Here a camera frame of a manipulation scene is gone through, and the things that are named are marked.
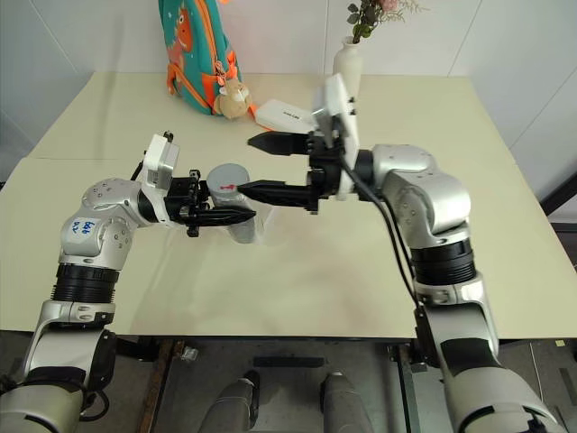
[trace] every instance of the backpack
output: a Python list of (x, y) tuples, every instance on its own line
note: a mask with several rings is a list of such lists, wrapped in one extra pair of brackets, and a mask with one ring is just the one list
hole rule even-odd
[(206, 115), (243, 115), (252, 105), (215, 0), (159, 0), (169, 55), (167, 88)]

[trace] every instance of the white tiles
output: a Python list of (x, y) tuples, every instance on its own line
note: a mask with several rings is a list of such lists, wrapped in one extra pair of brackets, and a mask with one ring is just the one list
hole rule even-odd
[(539, 198), (577, 172), (577, 71), (511, 151)]
[(471, 76), (509, 147), (577, 66), (577, 2), (545, 3), (483, 0), (452, 71)]
[[(385, 23), (362, 41), (364, 73), (446, 75), (480, 0), (421, 0), (428, 9), (407, 14), (405, 23)], [(352, 26), (346, 22), (351, 0), (329, 0), (325, 73), (333, 72), (334, 54)]]
[(28, 1), (0, 1), (0, 107), (35, 143), (84, 86)]
[(78, 70), (166, 70), (157, 0), (32, 1)]
[(243, 72), (322, 74), (327, 0), (233, 0), (220, 5)]

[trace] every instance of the pink flower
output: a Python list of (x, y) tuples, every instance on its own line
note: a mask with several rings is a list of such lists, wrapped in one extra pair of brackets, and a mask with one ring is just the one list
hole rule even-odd
[(379, 0), (382, 12), (390, 12), (397, 9), (398, 0)]

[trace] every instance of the beige table surface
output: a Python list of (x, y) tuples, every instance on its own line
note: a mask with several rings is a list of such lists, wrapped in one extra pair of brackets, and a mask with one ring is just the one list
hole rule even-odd
[[(320, 77), (248, 76), (255, 100), (309, 107)], [(466, 78), (366, 77), (362, 147), (429, 150), (472, 196), (472, 244), (501, 338), (577, 336), (577, 277), (512, 156)], [(130, 177), (154, 133), (180, 145), (177, 175), (219, 163), (252, 179), (304, 183), (304, 157), (245, 145), (261, 129), (196, 113), (165, 93), (162, 74), (97, 73), (0, 193), (0, 328), (32, 330), (50, 296), (60, 227), (92, 182)], [(220, 228), (139, 230), (110, 328), (121, 334), (210, 336), (414, 335), (412, 304), (377, 211), (355, 197), (320, 215), (279, 208), (266, 244)]]

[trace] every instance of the silver robotic arm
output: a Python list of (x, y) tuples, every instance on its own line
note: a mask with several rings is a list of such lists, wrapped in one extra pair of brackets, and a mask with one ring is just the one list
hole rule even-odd
[(359, 151), (353, 102), (340, 77), (331, 77), (316, 99), (316, 131), (264, 133), (249, 141), (272, 154), (308, 154), (306, 186), (258, 180), (238, 190), (313, 213), (320, 198), (345, 199), (351, 192), (362, 200), (374, 197), (377, 206), (386, 202), (390, 212), (382, 212), (398, 224), (399, 241), (410, 251), (417, 337), (427, 363), (443, 373), (454, 431), (563, 432), (527, 383), (497, 360), (499, 340), (469, 239), (466, 189), (423, 149), (377, 145)]
[(206, 203), (200, 173), (172, 178), (179, 148), (172, 134), (154, 135), (132, 180), (107, 179), (88, 188), (80, 209), (60, 233), (57, 282), (41, 314), (23, 362), (18, 386), (0, 398), (0, 431), (64, 433), (76, 429), (114, 372), (114, 285), (139, 227), (227, 226), (254, 216), (241, 207)]

